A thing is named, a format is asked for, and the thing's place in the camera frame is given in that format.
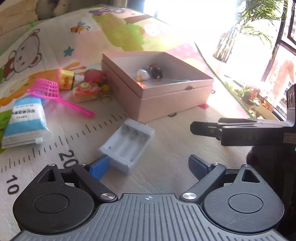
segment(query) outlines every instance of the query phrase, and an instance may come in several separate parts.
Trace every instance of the pink jewelry box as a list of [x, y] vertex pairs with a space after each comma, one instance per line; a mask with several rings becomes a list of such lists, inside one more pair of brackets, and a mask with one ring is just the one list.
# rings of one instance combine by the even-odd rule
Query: pink jewelry box
[[[135, 80], [139, 69], [158, 65], [162, 80]], [[102, 71], [130, 117], [147, 122], [207, 102], [214, 80], [166, 52], [104, 52]]]

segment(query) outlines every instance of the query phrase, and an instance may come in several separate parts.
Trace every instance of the metal screw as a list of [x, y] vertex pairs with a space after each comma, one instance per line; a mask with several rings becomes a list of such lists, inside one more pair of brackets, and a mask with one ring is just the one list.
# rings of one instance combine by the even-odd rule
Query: metal screw
[[129, 132], [130, 128], [128, 126], [123, 127], [123, 133]]
[[193, 192], [186, 192], [186, 193], [183, 193], [182, 197], [186, 200], [193, 200], [193, 199], [196, 199], [196, 194]]
[[141, 141], [144, 142], [144, 141], [146, 141], [146, 140], [147, 140], [147, 136], [144, 134], [144, 135], [143, 135], [143, 138], [141, 139]]
[[134, 138], [136, 135], [138, 135], [138, 132], [134, 130], [133, 134], [131, 135], [131, 138]]
[[115, 198], [115, 194], [114, 193], [110, 193], [110, 192], [106, 192], [106, 193], [103, 193], [101, 195], [101, 198], [104, 199], [104, 200], [112, 200]]

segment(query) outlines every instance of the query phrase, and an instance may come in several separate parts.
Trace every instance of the white toy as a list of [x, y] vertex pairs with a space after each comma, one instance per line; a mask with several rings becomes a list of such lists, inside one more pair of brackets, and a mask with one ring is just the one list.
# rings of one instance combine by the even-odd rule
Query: white toy
[[136, 76], [136, 81], [140, 82], [142, 80], [149, 80], [150, 79], [150, 75], [148, 74], [148, 72], [144, 69], [139, 69], [137, 71], [137, 76]]
[[54, 1], [38, 0], [35, 10], [38, 18], [40, 20], [51, 18], [56, 5]]
[[55, 17], [61, 16], [69, 12], [69, 8], [70, 8], [70, 0], [59, 0], [57, 6], [53, 10], [53, 15]]
[[132, 119], [124, 124], [103, 144], [99, 152], [110, 157], [110, 164], [129, 174], [152, 141], [154, 130]]

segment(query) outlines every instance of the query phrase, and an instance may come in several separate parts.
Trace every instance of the black ladybug toy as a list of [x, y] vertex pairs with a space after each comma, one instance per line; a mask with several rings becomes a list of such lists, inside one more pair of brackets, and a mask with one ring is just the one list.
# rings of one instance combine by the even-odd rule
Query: black ladybug toy
[[151, 73], [153, 79], [162, 79], [163, 78], [163, 71], [156, 64], [150, 65], [149, 70], [150, 70], [150, 73]]

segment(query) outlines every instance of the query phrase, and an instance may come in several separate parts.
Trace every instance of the teal star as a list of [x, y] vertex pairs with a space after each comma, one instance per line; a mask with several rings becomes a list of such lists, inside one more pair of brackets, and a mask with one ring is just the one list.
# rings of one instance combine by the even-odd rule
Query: teal star
[[64, 57], [66, 56], [72, 56], [72, 52], [74, 51], [74, 49], [71, 49], [71, 47], [69, 46], [66, 50], [64, 50]]

